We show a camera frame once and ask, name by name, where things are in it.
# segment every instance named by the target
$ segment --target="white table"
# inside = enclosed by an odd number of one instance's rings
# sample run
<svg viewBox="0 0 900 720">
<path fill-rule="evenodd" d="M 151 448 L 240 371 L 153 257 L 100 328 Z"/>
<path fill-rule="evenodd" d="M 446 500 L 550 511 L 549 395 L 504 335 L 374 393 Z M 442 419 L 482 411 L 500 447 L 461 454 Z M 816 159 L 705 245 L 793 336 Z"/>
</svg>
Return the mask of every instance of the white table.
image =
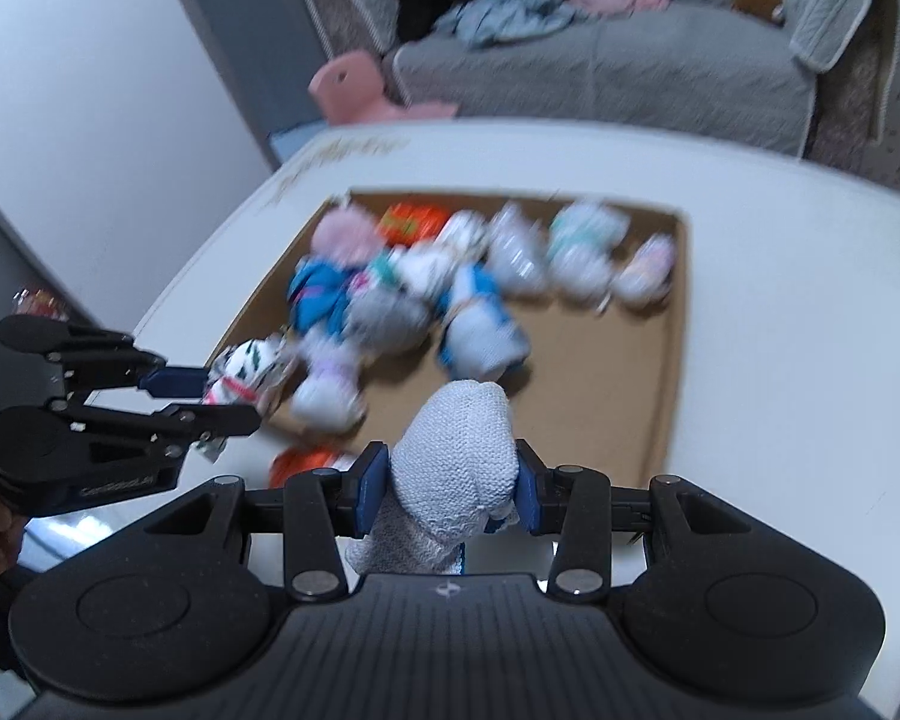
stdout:
<svg viewBox="0 0 900 720">
<path fill-rule="evenodd" d="M 282 194 L 281 182 L 290 184 Z M 887 636 L 863 695 L 895 711 L 899 194 L 775 154 L 626 127 L 495 119 L 331 130 L 194 255 L 137 328 L 140 346 L 202 365 L 314 209 L 351 187 L 578 191 L 682 210 L 690 316 L 668 469 L 876 591 Z M 117 392 L 96 402 L 159 405 Z M 283 445 L 262 431 L 233 442 L 216 466 L 191 453 L 183 488 L 234 470 L 263 485 Z M 124 523 L 169 497 L 106 515 Z"/>
</svg>

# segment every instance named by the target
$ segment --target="metal screw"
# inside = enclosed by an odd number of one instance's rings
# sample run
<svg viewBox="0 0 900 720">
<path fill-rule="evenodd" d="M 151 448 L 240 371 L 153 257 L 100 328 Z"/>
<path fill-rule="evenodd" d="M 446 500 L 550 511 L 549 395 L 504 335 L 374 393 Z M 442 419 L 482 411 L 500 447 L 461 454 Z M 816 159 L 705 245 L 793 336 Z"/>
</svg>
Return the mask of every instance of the metal screw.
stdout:
<svg viewBox="0 0 900 720">
<path fill-rule="evenodd" d="M 573 595 L 586 595 L 604 586 L 604 580 L 589 568 L 569 568 L 557 574 L 557 587 Z"/>
<path fill-rule="evenodd" d="M 340 586 L 340 580 L 329 571 L 302 571 L 290 582 L 300 595 L 326 595 Z"/>
</svg>

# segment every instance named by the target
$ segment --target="gray sofa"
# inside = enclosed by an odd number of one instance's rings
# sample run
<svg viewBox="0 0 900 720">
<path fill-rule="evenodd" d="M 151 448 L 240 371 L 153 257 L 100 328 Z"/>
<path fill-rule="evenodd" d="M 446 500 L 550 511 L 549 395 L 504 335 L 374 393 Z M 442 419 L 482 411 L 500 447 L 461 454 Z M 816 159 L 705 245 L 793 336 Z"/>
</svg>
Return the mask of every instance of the gray sofa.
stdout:
<svg viewBox="0 0 900 720">
<path fill-rule="evenodd" d="M 404 103 L 661 127 L 851 172 L 880 137 L 898 42 L 897 0 L 784 0 L 784 28 L 731 0 L 674 0 L 483 50 L 436 35 L 398 45 L 396 0 L 306 1 L 328 55 L 368 50 Z"/>
</svg>

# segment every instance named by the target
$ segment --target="white knitted sock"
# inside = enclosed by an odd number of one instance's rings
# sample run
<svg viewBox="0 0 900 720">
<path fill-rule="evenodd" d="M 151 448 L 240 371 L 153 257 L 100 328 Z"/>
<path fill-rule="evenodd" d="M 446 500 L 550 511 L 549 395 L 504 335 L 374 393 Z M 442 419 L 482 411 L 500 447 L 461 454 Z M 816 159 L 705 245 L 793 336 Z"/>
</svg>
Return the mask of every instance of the white knitted sock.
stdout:
<svg viewBox="0 0 900 720">
<path fill-rule="evenodd" d="M 373 529 L 346 557 L 359 573 L 460 573 L 460 545 L 507 512 L 517 476 L 506 394 L 457 381 L 420 410 L 391 455 Z"/>
</svg>

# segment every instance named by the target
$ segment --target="cardboard tray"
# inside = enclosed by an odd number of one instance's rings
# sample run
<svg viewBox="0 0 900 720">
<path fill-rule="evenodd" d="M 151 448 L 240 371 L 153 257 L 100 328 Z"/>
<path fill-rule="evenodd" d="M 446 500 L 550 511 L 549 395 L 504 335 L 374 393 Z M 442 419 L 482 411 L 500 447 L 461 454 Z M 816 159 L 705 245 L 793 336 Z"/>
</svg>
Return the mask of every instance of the cardboard tray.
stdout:
<svg viewBox="0 0 900 720">
<path fill-rule="evenodd" d="M 572 201 L 436 191 L 351 191 L 351 197 L 376 215 L 394 202 L 418 202 L 452 211 L 473 209 L 487 218 L 506 201 L 517 199 L 528 218 L 547 226 Z M 514 435 L 528 440 L 545 464 L 589 466 L 610 476 L 615 485 L 642 487 L 663 467 L 677 407 L 687 310 L 687 229 L 677 215 L 612 204 L 631 216 L 631 229 L 615 257 L 629 258 L 655 232 L 674 236 L 677 264 L 668 298 L 642 312 L 613 301 L 602 317 L 557 299 L 546 304 L 510 301 L 532 351 L 525 370 L 500 384 L 511 399 Z M 264 338 L 287 323 L 287 285 L 330 207 L 324 203 L 300 231 L 234 319 L 214 357 L 226 346 Z M 365 368 L 367 419 L 333 443 L 356 452 L 371 440 L 390 446 L 399 441 L 423 403 L 447 381 L 435 359 L 438 333 L 434 324 L 431 342 L 419 353 L 381 358 Z M 296 381 L 290 382 L 288 392 Z M 276 410 L 269 424 L 299 435 L 285 409 Z"/>
</svg>

